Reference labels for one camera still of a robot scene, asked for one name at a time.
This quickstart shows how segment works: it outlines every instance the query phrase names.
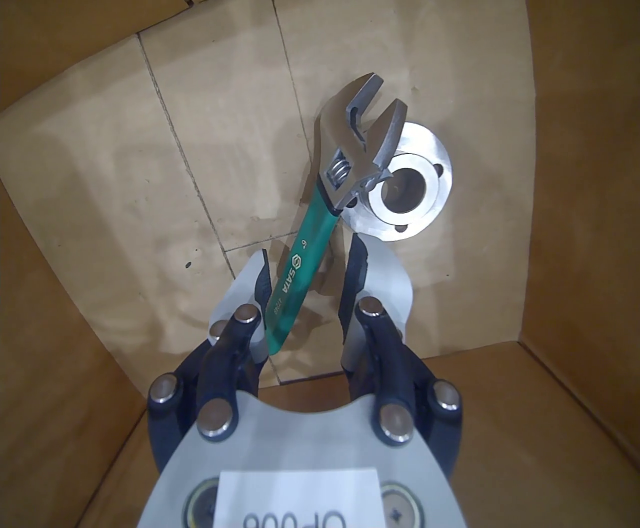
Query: adjustable wrench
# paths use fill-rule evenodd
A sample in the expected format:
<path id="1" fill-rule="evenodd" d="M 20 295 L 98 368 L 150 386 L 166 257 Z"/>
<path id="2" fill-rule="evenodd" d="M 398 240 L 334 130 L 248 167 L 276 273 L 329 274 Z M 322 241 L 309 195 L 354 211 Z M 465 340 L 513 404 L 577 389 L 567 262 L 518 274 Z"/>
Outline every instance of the adjustable wrench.
<path id="1" fill-rule="evenodd" d="M 287 267 L 269 299 L 266 337 L 269 354 L 287 338 L 320 265 L 338 217 L 363 190 L 391 176 L 387 167 L 396 152 L 406 118 L 406 104 L 394 100 L 366 135 L 360 119 L 383 80 L 370 73 L 347 84 L 320 112 L 320 172 Z"/>

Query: sata logo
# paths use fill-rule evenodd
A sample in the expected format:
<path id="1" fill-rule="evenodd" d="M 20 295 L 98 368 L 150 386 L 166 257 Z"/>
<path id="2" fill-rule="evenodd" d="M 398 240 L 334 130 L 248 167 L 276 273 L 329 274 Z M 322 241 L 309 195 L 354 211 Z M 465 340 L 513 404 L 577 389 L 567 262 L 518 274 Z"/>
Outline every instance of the sata logo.
<path id="1" fill-rule="evenodd" d="M 296 253 L 295 255 L 293 255 L 293 257 L 291 257 L 291 268 L 289 269 L 289 273 L 287 274 L 287 277 L 284 280 L 284 284 L 282 285 L 283 293 L 289 292 L 291 282 L 293 282 L 293 278 L 296 276 L 296 270 L 300 269 L 300 266 L 302 266 L 302 259 L 300 258 L 300 255 Z"/>

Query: metal pipe flange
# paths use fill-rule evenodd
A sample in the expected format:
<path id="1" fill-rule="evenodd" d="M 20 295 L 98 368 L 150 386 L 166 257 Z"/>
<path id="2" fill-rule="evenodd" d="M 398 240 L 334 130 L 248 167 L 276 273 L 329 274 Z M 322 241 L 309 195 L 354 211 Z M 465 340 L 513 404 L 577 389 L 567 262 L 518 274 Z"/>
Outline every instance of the metal pipe flange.
<path id="1" fill-rule="evenodd" d="M 391 177 L 363 192 L 342 217 L 356 233 L 402 240 L 440 214 L 451 192 L 451 160 L 433 132 L 407 122 L 388 170 Z"/>

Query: white label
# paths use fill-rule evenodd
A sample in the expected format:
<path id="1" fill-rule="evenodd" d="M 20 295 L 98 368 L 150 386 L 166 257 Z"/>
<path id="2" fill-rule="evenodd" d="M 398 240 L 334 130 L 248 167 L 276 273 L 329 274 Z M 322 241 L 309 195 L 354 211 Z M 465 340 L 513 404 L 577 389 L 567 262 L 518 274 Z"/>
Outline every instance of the white label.
<path id="1" fill-rule="evenodd" d="M 385 528 L 375 469 L 220 473 L 214 528 Z"/>

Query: green wrench handle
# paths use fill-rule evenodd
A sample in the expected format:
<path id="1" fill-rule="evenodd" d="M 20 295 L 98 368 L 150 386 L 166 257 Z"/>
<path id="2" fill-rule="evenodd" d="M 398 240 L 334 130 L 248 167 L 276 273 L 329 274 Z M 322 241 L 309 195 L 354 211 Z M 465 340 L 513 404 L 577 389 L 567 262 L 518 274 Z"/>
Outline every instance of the green wrench handle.
<path id="1" fill-rule="evenodd" d="M 307 213 L 264 315 L 269 355 L 277 353 L 287 338 L 311 286 L 311 281 L 342 211 L 330 209 L 318 181 Z"/>

